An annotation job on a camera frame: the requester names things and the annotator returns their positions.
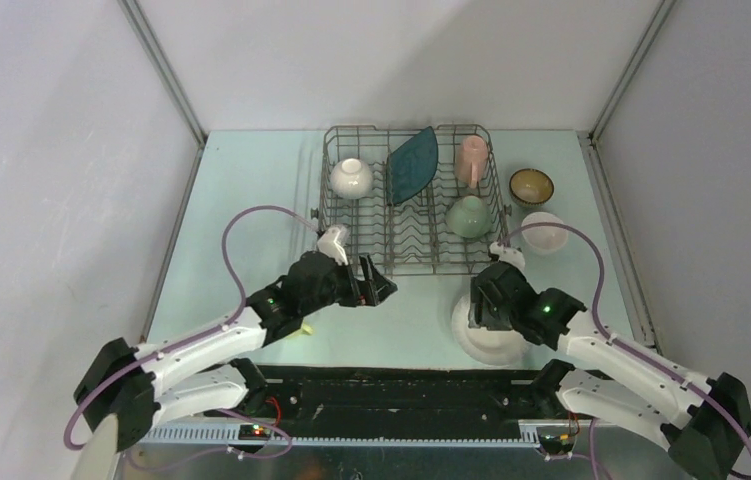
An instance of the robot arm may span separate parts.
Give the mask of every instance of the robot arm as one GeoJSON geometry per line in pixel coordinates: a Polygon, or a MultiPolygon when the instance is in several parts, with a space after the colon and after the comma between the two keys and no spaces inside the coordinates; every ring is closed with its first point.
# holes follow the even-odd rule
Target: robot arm
{"type": "Polygon", "coordinates": [[[322,308],[377,306],[397,291],[369,257],[360,258],[364,279],[355,278],[343,248],[347,236],[346,227],[330,227],[317,241],[316,251],[305,252],[286,275],[249,296],[235,322],[230,320],[232,311],[163,343],[131,348],[120,338],[105,345],[75,391],[79,404],[125,365],[149,354],[156,354],[156,359],[107,387],[84,412],[87,423],[94,430],[115,413],[117,448],[123,451],[151,428],[176,418],[262,405],[265,381],[251,361],[238,356],[297,331],[304,317],[322,308]],[[183,346],[161,353],[175,344],[183,346]]]}
{"type": "Polygon", "coordinates": [[[586,306],[561,290],[536,292],[525,279],[525,261],[515,248],[494,243],[498,260],[472,279],[470,327],[515,330],[535,345],[595,366],[613,380],[596,378],[573,365],[553,360],[533,385],[537,400],[554,407],[602,418],[637,433],[666,450],[695,478],[725,478],[743,442],[692,385],[724,407],[751,435],[751,408],[742,382],[723,373],[716,380],[684,368],[634,342],[627,348],[674,371],[678,383],[654,365],[623,351],[619,335],[603,325],[599,332],[586,306]]]}

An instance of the dish rack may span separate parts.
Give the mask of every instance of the dish rack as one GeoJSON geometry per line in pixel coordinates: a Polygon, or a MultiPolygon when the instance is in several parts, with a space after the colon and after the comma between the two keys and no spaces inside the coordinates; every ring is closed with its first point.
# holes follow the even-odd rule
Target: dish rack
{"type": "Polygon", "coordinates": [[[420,131],[370,125],[331,127],[325,133],[319,210],[314,215],[322,230],[338,223],[349,226],[346,253],[358,269],[358,256],[369,255],[388,276],[478,273],[490,263],[490,243],[507,234],[490,133],[480,125],[436,127],[439,162],[434,179],[410,200],[391,206],[387,199],[390,155],[420,131]],[[455,155],[468,135],[479,135],[490,150],[487,171],[472,189],[454,174],[455,155]],[[346,158],[361,159],[372,169],[372,193],[360,200],[340,198],[331,189],[331,170],[346,158]],[[472,240],[448,231],[445,221],[449,208],[467,194],[483,199],[493,218],[490,231],[472,240]]]}

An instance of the pink cup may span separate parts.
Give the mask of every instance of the pink cup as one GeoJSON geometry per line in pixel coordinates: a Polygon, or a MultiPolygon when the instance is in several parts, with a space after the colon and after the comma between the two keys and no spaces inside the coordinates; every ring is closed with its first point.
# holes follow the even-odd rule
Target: pink cup
{"type": "Polygon", "coordinates": [[[483,138],[478,135],[466,137],[455,159],[455,177],[468,184],[469,188],[475,188],[487,172],[487,157],[489,156],[490,151],[483,138]]]}

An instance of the blue plate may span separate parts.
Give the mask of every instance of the blue plate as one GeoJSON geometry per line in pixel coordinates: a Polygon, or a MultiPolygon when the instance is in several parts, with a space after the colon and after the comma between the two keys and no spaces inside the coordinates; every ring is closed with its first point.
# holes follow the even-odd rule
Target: blue plate
{"type": "Polygon", "coordinates": [[[431,127],[422,130],[390,155],[389,204],[413,198],[437,174],[437,135],[431,127]]]}

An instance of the table surface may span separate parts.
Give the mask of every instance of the table surface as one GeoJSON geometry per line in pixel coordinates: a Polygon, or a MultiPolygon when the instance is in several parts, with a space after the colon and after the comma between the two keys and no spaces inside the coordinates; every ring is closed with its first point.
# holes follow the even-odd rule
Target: table surface
{"type": "MultiPolygon", "coordinates": [[[[319,204],[322,141],[319,131],[215,131],[204,150],[175,245],[148,341],[180,335],[233,310],[240,301],[221,256],[225,225],[240,211],[263,204],[309,216],[319,204]]],[[[587,167],[573,131],[491,131],[499,183],[525,167],[545,171],[555,194],[542,207],[583,230],[607,262],[599,313],[604,323],[631,336],[587,167]]],[[[528,212],[513,205],[509,228],[528,212]]],[[[315,244],[315,235],[290,217],[258,212],[244,217],[229,235],[228,248],[246,291],[274,282],[315,244]]],[[[513,243],[519,245],[521,238],[513,243]]],[[[560,288],[590,303],[598,267],[586,244],[570,235],[547,257],[526,252],[526,276],[540,291],[560,288]]],[[[468,276],[395,277],[398,293],[377,308],[325,308],[306,318],[313,335],[295,335],[247,355],[257,363],[330,367],[417,369],[491,368],[476,362],[451,333],[451,311],[468,291],[468,276]]],[[[532,346],[509,368],[540,369],[565,356],[532,346]]]]}

